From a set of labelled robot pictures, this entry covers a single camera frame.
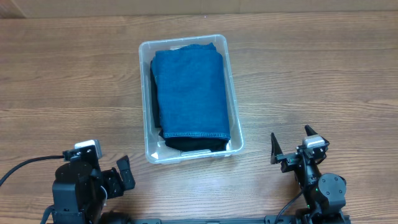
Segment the black cloth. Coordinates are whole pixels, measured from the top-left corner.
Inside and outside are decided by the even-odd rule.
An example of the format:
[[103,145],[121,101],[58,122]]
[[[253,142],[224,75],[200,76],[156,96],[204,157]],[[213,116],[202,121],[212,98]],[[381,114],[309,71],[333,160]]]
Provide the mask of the black cloth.
[[163,131],[159,136],[165,140],[165,145],[179,151],[190,152],[199,150],[210,150],[211,152],[225,151],[228,143],[225,139],[202,138],[202,137],[164,137]]
[[150,84],[151,84],[152,115],[153,115],[153,119],[154,119],[154,126],[156,128],[161,128],[159,102],[158,102],[158,94],[157,94],[157,84],[155,81],[155,76],[152,71],[151,64],[150,64]]

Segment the blue denim cloth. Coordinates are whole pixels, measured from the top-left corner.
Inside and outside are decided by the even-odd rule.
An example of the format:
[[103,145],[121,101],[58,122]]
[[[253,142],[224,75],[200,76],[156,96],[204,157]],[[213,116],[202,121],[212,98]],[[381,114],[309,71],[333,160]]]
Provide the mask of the blue denim cloth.
[[230,139],[223,56],[213,44],[160,50],[151,69],[165,138]]

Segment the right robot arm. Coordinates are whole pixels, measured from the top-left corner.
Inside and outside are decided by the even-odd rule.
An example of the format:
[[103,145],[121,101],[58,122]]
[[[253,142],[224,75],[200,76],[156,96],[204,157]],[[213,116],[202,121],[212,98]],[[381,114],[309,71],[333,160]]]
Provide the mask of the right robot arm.
[[274,133],[271,134],[271,164],[280,164],[281,172],[295,173],[300,192],[276,216],[266,216],[268,223],[350,223],[343,215],[346,205],[346,180],[333,173],[322,174],[318,165],[326,159],[330,142],[305,126],[307,136],[296,151],[284,154]]

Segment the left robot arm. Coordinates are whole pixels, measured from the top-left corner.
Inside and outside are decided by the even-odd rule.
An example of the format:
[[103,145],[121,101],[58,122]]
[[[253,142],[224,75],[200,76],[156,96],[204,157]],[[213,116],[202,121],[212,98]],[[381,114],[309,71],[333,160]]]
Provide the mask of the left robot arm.
[[52,217],[53,224],[128,224],[129,215],[103,212],[107,200],[121,197],[136,182],[128,156],[117,160],[117,168],[102,171],[94,147],[63,152],[66,164],[55,172],[53,205],[48,206],[41,224]]

